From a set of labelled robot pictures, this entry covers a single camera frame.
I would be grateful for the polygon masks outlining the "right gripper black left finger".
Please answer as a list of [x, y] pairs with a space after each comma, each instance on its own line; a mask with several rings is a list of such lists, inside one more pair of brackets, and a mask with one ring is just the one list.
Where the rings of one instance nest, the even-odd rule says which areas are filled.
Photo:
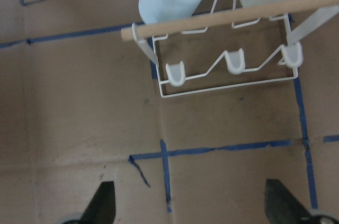
[[79, 223], [114, 223], [115, 217], [114, 181], [102, 182], [82, 214]]

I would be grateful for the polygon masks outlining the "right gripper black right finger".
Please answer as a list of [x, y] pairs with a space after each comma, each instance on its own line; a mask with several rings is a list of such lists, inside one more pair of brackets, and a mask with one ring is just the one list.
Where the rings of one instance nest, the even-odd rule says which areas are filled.
[[265, 215], [270, 223], [311, 223], [311, 214], [277, 179], [265, 183]]

